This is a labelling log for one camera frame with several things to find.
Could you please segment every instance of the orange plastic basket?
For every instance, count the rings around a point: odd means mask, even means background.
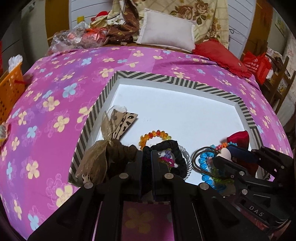
[[[22,63],[10,73],[6,71],[0,78],[0,124],[6,121],[14,104],[25,91],[21,65]]]

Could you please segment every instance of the white paneled wall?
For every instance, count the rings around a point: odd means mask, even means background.
[[[238,58],[242,55],[244,47],[249,37],[256,0],[228,0],[229,31],[230,43],[229,50]]]
[[[112,9],[112,0],[69,0],[69,26],[75,27],[77,17],[84,16],[87,23],[101,11]]]

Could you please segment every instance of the bedsheet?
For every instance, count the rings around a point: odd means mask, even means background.
[[[0,156],[0,195],[11,225],[24,238],[77,188],[69,166],[89,111],[117,70],[170,75],[240,96],[265,146],[292,156],[286,135],[254,77],[241,79],[197,55],[148,47],[102,47],[39,59],[15,104],[11,134]],[[123,241],[172,240],[169,207],[125,203]]]

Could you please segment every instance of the orange beaded bracelet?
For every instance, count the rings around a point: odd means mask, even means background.
[[[153,137],[160,137],[163,141],[172,139],[172,137],[169,136],[168,133],[165,133],[164,131],[157,130],[157,131],[149,132],[148,134],[145,134],[144,136],[140,137],[139,146],[141,147],[141,150],[143,150],[144,146],[146,146],[146,142],[149,139],[152,139]]]

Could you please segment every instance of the red pillow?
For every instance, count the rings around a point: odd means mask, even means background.
[[[201,44],[196,44],[193,54],[201,55],[215,61],[220,67],[236,74],[240,78],[250,78],[252,74],[247,67],[226,49],[218,40],[210,39]]]

